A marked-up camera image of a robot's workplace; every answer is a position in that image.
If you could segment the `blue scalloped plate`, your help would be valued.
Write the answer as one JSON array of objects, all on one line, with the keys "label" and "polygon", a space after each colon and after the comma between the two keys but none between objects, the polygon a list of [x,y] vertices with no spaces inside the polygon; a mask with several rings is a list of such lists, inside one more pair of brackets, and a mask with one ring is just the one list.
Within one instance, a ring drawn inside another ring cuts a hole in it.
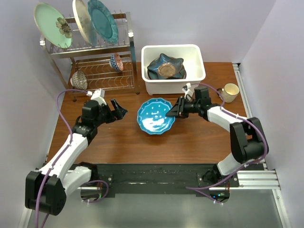
[{"label": "blue scalloped plate", "polygon": [[160,97],[144,102],[137,112],[140,129],[149,135],[161,135],[170,130],[175,123],[175,117],[168,117],[166,114],[172,107],[171,102]]}]

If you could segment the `dark blue glazed plate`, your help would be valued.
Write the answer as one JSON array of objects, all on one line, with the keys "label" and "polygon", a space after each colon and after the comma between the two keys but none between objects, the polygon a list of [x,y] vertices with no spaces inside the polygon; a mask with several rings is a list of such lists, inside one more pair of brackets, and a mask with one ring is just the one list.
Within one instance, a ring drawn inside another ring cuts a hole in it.
[{"label": "dark blue glazed plate", "polygon": [[155,73],[154,71],[148,70],[148,77],[151,80],[171,80],[171,79],[185,79],[187,76],[185,68],[182,68],[180,72],[171,77],[163,77]]}]

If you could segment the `dark blue star plate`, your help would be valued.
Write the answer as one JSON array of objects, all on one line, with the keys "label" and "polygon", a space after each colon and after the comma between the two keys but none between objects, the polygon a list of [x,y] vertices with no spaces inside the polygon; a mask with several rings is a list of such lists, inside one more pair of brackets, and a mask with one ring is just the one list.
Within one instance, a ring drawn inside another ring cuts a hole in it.
[{"label": "dark blue star plate", "polygon": [[174,57],[169,57],[164,53],[161,53],[160,56],[153,60],[148,66],[147,66],[147,71],[154,71],[157,73],[158,67],[165,63],[165,62],[170,62],[172,63],[175,68],[176,68],[176,74],[180,72],[182,68],[185,68],[183,65],[184,59],[183,58],[174,58]]}]

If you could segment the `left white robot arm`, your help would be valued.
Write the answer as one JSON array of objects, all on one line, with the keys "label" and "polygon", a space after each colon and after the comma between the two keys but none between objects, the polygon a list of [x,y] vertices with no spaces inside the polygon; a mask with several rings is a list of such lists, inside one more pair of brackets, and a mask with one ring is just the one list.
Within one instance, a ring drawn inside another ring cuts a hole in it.
[{"label": "left white robot arm", "polygon": [[26,208],[56,216],[78,187],[97,184],[100,179],[95,164],[81,162],[72,172],[69,169],[95,138],[100,125],[121,120],[127,114],[115,99],[111,99],[111,103],[113,110],[105,102],[88,100],[84,103],[82,114],[64,145],[46,165],[26,176]]}]

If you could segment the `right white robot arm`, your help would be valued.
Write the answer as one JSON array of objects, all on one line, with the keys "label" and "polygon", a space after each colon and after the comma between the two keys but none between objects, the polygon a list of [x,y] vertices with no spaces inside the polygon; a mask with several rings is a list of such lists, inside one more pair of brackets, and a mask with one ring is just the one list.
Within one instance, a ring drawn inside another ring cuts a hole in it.
[{"label": "right white robot arm", "polygon": [[230,134],[230,154],[204,174],[209,187],[223,186],[236,172],[265,158],[269,147],[258,118],[245,118],[226,110],[222,104],[213,103],[206,84],[194,89],[194,98],[190,96],[189,85],[183,91],[184,95],[166,113],[167,117],[187,118],[189,114],[198,114]]}]

